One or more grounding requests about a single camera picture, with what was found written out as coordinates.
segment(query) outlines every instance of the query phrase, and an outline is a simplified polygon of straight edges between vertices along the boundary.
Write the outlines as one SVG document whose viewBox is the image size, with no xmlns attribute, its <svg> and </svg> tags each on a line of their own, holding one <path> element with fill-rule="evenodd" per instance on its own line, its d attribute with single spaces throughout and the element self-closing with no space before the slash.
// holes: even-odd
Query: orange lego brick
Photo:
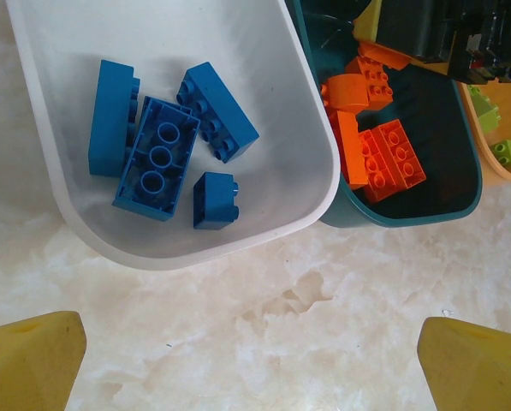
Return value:
<svg viewBox="0 0 511 411">
<path fill-rule="evenodd" d="M 388 150 L 397 165 L 399 176 L 396 182 L 409 189 L 426 180 L 426 174 L 420 165 L 400 120 L 387 122 L 372 130 L 377 145 L 382 151 Z"/>
<path fill-rule="evenodd" d="M 394 101 L 394 92 L 389 87 L 389 77 L 383 65 L 367 57 L 356 57 L 346 67 L 349 74 L 363 74 L 367 82 L 368 110 L 382 110 Z"/>
<path fill-rule="evenodd" d="M 370 58 L 396 70 L 404 69 L 412 60 L 410 56 L 366 41 L 359 42 L 358 53 L 362 57 Z"/>
<path fill-rule="evenodd" d="M 367 83 L 362 74 L 339 74 L 330 77 L 321 88 L 326 110 L 358 114 L 369 106 Z"/>
<path fill-rule="evenodd" d="M 371 203 L 384 200 L 392 194 L 401 191 L 395 184 L 389 166 L 378 148 L 371 130 L 359 133 L 362 156 L 365 160 L 365 172 L 369 177 L 369 184 L 364 187 L 366 198 Z"/>
<path fill-rule="evenodd" d="M 330 123 L 341 156 L 341 173 L 347 180 L 348 186 L 352 190 L 366 186 L 368 178 L 358 137 L 356 115 L 337 111 L 330 116 Z"/>
</svg>

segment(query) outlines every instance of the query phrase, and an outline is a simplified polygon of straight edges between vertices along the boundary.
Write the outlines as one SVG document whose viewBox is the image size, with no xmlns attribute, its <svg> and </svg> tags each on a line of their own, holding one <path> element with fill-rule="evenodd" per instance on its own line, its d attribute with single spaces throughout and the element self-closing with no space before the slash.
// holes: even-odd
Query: storage bin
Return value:
<svg viewBox="0 0 511 411">
<path fill-rule="evenodd" d="M 302 229 L 329 208 L 339 155 L 281 0 L 8 0 L 56 202 L 90 247 L 120 264 L 168 270 Z M 186 70 L 211 62 L 260 133 L 228 164 L 194 144 L 175 216 L 111 205 L 118 179 L 90 176 L 87 150 L 101 59 L 135 68 L 145 95 L 175 101 Z M 193 186 L 232 174 L 239 218 L 193 229 Z"/>
<path fill-rule="evenodd" d="M 486 86 L 481 86 L 480 90 L 482 94 L 490 98 L 492 104 L 498 105 L 499 114 L 501 116 L 498 129 L 484 134 L 479 126 L 478 117 L 474 111 L 470 93 L 465 86 L 462 87 L 462 100 L 478 146 L 484 185 L 494 186 L 511 182 L 511 169 L 502 167 L 489 148 L 489 146 L 500 141 L 511 140 L 511 84 L 492 82 Z"/>
<path fill-rule="evenodd" d="M 339 7 L 337 1 L 288 0 L 287 5 L 317 85 L 344 73 L 358 54 L 352 35 L 358 3 L 342 2 Z M 341 177 L 321 220 L 340 228 L 371 223 L 405 227 L 467 216 L 479 202 L 482 178 L 456 83 L 414 66 L 387 73 L 395 101 L 381 111 L 361 112 L 359 131 L 399 118 L 427 180 L 369 204 L 363 190 L 352 191 Z"/>
</svg>

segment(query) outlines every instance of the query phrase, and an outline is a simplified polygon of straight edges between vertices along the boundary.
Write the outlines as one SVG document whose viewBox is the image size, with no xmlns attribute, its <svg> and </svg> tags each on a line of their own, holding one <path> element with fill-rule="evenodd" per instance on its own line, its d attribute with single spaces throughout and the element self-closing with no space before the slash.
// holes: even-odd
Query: blue 2x4 brick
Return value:
<svg viewBox="0 0 511 411">
<path fill-rule="evenodd" d="M 224 163 L 240 156 L 258 138 L 246 114 L 209 63 L 187 70 L 177 103 L 193 109 L 193 115 L 202 122 L 202 139 L 210 143 L 215 157 Z"/>
<path fill-rule="evenodd" d="M 145 113 L 145 109 L 146 109 L 146 107 L 149 105 L 149 103 L 152 100 L 157 100 L 159 104 L 166 104 L 169 107 L 173 107 L 174 109 L 182 111 L 183 113 L 187 113 L 188 115 L 192 115 L 193 114 L 193 111 L 191 109 L 189 109 L 188 107 L 183 107 L 183 106 L 178 105 L 178 104 L 173 104 L 173 103 L 170 103 L 169 101 L 159 100 L 159 99 L 151 97 L 151 96 L 145 96 L 145 99 L 143 100 L 143 108 L 141 109 L 141 118 L 143 118 L 143 114 Z M 134 141 L 135 141 L 135 135 L 132 135 L 131 138 L 130 138 L 130 135 L 128 135 L 128 141 L 126 142 L 126 147 L 128 147 L 128 148 L 133 147 L 134 146 Z"/>
<path fill-rule="evenodd" d="M 90 174 L 122 175 L 126 142 L 135 135 L 139 89 L 133 67 L 101 61 L 88 151 Z"/>
<path fill-rule="evenodd" d="M 194 228 L 222 229 L 240 215 L 238 184 L 230 174 L 204 173 L 194 184 Z"/>
<path fill-rule="evenodd" d="M 113 206 L 160 221 L 172 218 L 199 125 L 198 118 L 174 104 L 152 98 L 141 117 Z"/>
</svg>

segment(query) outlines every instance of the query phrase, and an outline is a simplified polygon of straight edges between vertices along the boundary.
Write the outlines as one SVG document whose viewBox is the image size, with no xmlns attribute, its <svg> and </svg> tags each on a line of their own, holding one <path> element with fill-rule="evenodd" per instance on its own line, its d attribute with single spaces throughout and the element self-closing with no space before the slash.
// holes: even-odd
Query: orange curved brick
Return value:
<svg viewBox="0 0 511 411">
<path fill-rule="evenodd" d="M 359 42 L 358 53 L 362 57 L 370 58 L 396 70 L 404 69 L 411 62 L 410 56 L 366 41 Z"/>
<path fill-rule="evenodd" d="M 331 127 L 341 156 L 341 173 L 352 190 L 367 185 L 364 157 L 358 137 L 356 115 L 337 111 L 330 116 Z"/>
<path fill-rule="evenodd" d="M 394 101 L 394 92 L 389 87 L 389 77 L 383 65 L 367 57 L 356 57 L 346 67 L 349 74 L 362 74 L 367 85 L 368 110 L 382 110 Z"/>
<path fill-rule="evenodd" d="M 324 106 L 358 114 L 367 109 L 369 100 L 367 84 L 362 74 L 339 74 L 330 77 L 321 88 Z"/>
</svg>

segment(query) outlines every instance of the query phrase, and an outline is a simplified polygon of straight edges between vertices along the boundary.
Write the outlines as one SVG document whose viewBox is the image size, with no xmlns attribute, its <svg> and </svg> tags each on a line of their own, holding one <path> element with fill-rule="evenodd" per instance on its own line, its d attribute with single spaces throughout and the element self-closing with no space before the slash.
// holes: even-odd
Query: teal plastic bin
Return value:
<svg viewBox="0 0 511 411">
<path fill-rule="evenodd" d="M 344 73 L 358 55 L 353 19 L 366 0 L 287 0 L 289 13 L 311 67 L 316 86 Z M 426 173 L 426 181 L 370 204 L 363 190 L 352 191 L 343 177 L 321 220 L 346 228 L 368 224 L 407 227 L 455 220 L 478 205 L 482 175 L 472 132 L 454 81 L 415 66 L 387 69 L 394 103 L 363 111 L 359 131 L 400 119 Z"/>
</svg>

